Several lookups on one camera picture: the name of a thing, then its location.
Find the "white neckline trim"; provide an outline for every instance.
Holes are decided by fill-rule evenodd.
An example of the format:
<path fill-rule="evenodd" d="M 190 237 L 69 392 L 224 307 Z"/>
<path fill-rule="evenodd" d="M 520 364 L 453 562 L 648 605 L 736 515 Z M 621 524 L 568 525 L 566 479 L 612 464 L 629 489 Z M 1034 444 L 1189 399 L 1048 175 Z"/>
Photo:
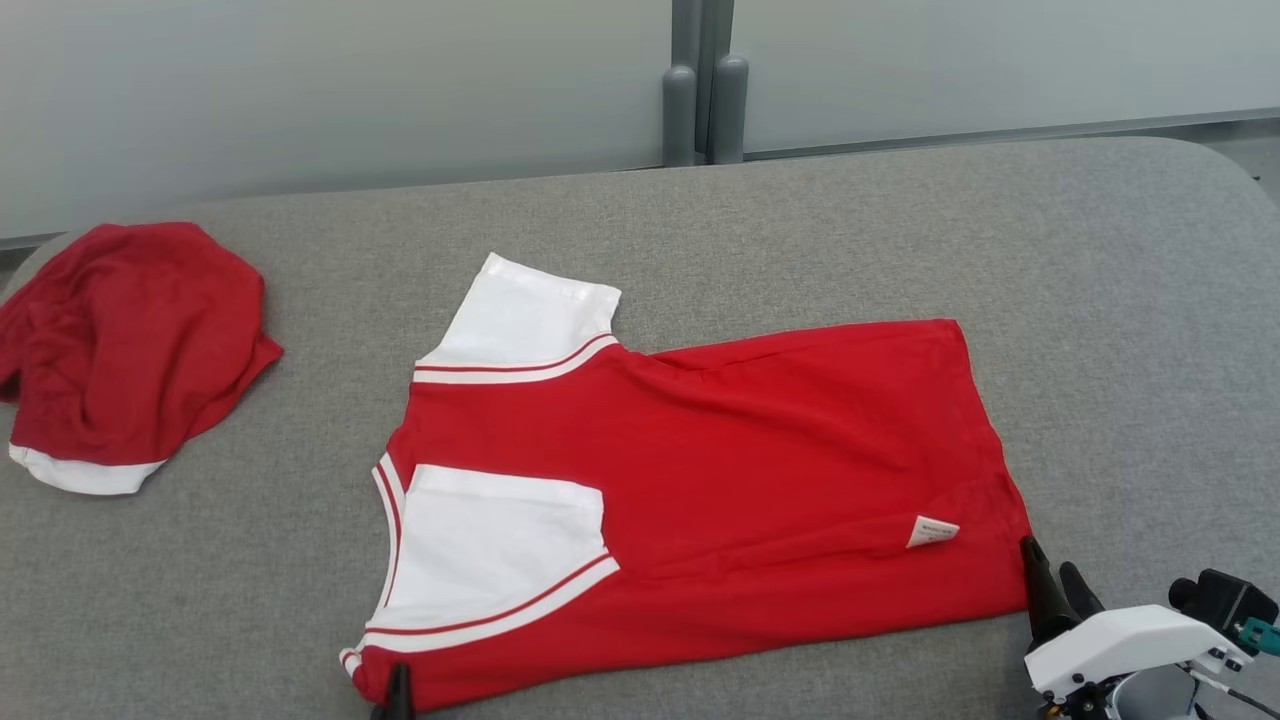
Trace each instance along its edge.
<path fill-rule="evenodd" d="M 37 480 L 82 495 L 133 495 L 142 487 L 142 480 L 147 479 L 147 475 L 164 465 L 164 460 L 138 465 L 99 465 L 82 460 L 59 460 L 12 442 L 9 457 L 29 470 Z"/>

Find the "crumpled red cloth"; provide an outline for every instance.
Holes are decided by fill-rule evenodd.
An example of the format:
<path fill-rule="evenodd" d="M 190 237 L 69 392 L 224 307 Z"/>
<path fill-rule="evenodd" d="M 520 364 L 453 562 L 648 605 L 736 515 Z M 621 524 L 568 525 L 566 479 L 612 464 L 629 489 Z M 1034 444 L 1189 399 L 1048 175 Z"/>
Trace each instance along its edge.
<path fill-rule="evenodd" d="M 0 306 L 9 455 L 63 489 L 136 492 L 283 354 L 262 296 L 196 224 L 93 228 Z"/>

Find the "black cable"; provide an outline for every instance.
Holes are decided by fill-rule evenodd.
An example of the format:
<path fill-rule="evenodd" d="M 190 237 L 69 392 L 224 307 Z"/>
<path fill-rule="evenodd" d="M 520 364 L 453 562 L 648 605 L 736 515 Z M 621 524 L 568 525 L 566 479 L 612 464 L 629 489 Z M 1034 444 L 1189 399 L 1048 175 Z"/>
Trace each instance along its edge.
<path fill-rule="evenodd" d="M 1181 670 L 1181 671 L 1184 671 L 1184 673 L 1187 673 L 1192 678 L 1194 678 L 1194 679 L 1197 679 L 1199 682 L 1203 682 L 1206 685 L 1208 685 L 1211 688 L 1217 688 L 1217 689 L 1222 691 L 1224 693 L 1226 693 L 1228 696 L 1234 697 L 1235 700 L 1243 702 L 1244 705 L 1248 705 L 1248 706 L 1253 707 L 1254 710 L 1265 714 L 1267 717 L 1275 717 L 1276 720 L 1280 720 L 1280 712 L 1276 712 L 1275 710 L 1271 710 L 1266 705 L 1262 705 L 1261 702 L 1258 702 L 1258 701 L 1253 700 L 1252 697 L 1249 697 L 1249 696 L 1247 696 L 1247 694 L 1236 691 L 1235 688 L 1229 688 L 1225 684 L 1219 683 L 1217 680 L 1201 674 L 1198 670 L 1193 670 L 1190 667 L 1190 665 L 1178 664 L 1178 669 Z"/>
<path fill-rule="evenodd" d="M 1190 715 L 1192 714 L 1192 708 L 1196 707 L 1196 696 L 1199 694 L 1199 680 L 1197 680 L 1196 678 L 1192 678 L 1192 682 L 1196 683 L 1196 685 L 1192 687 L 1192 698 L 1189 701 L 1187 701 L 1187 712 L 1184 712 L 1183 715 Z"/>
<path fill-rule="evenodd" d="M 1262 705 L 1261 702 L 1253 700 L 1252 697 L 1236 691 L 1235 688 L 1228 688 L 1226 694 L 1234 697 L 1235 700 L 1243 702 L 1244 705 L 1252 705 L 1254 710 L 1263 712 L 1267 717 L 1275 717 L 1280 720 L 1280 712 L 1271 710 L 1270 707 Z"/>

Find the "red and white t-shirt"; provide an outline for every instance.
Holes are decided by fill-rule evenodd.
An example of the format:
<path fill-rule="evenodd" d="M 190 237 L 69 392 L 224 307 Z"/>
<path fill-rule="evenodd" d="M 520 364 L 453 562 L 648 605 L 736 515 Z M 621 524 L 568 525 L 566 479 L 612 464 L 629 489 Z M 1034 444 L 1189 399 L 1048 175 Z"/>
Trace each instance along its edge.
<path fill-rule="evenodd" d="M 374 480 L 360 692 L 419 711 L 599 670 L 1015 612 L 1030 533 L 952 320 L 641 355 L 620 292 L 490 255 Z"/>

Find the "gray pillar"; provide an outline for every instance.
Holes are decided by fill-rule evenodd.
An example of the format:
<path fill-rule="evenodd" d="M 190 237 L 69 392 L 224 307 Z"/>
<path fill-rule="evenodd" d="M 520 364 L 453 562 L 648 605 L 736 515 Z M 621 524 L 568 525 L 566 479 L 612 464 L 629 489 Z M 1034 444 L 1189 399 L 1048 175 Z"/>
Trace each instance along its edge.
<path fill-rule="evenodd" d="M 746 128 L 746 58 L 724 55 L 716 61 L 712 79 L 712 126 L 709 160 L 717 165 L 742 161 Z"/>
<path fill-rule="evenodd" d="M 662 76 L 662 164 L 694 164 L 694 120 L 698 117 L 698 74 L 675 65 Z"/>

